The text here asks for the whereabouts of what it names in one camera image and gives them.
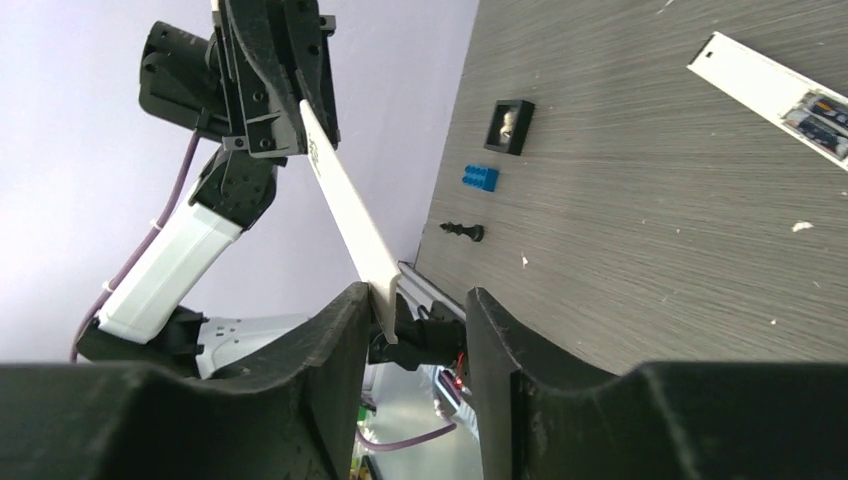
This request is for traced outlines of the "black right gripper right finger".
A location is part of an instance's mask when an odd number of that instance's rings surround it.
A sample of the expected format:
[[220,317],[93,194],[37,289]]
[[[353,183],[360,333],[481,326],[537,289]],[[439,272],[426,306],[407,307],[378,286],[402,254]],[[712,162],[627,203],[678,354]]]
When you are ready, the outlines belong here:
[[662,361],[622,375],[465,301],[488,479],[843,479],[843,363]]

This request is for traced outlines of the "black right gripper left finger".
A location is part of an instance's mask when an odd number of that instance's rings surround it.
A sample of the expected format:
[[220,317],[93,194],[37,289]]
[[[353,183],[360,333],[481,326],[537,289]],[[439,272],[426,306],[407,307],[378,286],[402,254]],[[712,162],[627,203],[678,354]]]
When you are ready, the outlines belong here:
[[1,369],[5,479],[344,479],[371,305],[364,283],[206,380],[142,362]]

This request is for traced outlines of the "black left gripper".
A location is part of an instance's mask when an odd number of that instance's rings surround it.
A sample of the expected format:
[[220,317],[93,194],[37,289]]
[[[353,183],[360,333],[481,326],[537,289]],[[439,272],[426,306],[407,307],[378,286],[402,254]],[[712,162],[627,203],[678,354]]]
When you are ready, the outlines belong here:
[[338,145],[329,53],[335,16],[316,1],[214,1],[211,10],[236,148],[255,158],[306,154],[301,102]]

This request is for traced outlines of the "long white battery cover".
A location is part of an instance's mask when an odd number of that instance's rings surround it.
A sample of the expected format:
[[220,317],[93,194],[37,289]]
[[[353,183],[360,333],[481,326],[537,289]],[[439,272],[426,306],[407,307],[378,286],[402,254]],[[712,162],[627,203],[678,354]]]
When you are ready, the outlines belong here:
[[299,110],[307,138],[307,156],[314,175],[357,274],[369,285],[371,303],[384,337],[388,343],[396,344],[396,293],[401,277],[397,261],[310,103],[302,100]]

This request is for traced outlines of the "white rectangular box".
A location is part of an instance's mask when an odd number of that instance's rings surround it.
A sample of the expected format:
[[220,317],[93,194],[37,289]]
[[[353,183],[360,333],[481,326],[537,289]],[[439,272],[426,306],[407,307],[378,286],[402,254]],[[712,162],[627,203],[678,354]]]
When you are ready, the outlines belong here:
[[839,160],[784,123],[790,111],[804,110],[800,101],[808,92],[826,94],[847,104],[846,95],[718,31],[713,32],[700,47],[687,64],[687,69],[837,168],[847,170],[847,158]]

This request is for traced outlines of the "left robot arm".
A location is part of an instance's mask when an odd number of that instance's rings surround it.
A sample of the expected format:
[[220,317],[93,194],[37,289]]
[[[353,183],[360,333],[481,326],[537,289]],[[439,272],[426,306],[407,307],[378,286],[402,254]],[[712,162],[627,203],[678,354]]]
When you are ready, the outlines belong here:
[[399,265],[337,156],[334,17],[314,1],[215,1],[211,14],[209,38],[165,22],[147,37],[140,105],[192,137],[162,213],[86,313],[70,361],[141,360],[206,378],[281,336],[281,324],[212,320],[182,302],[272,205],[278,171],[303,155],[367,287],[368,362],[457,363],[462,322],[412,316]]

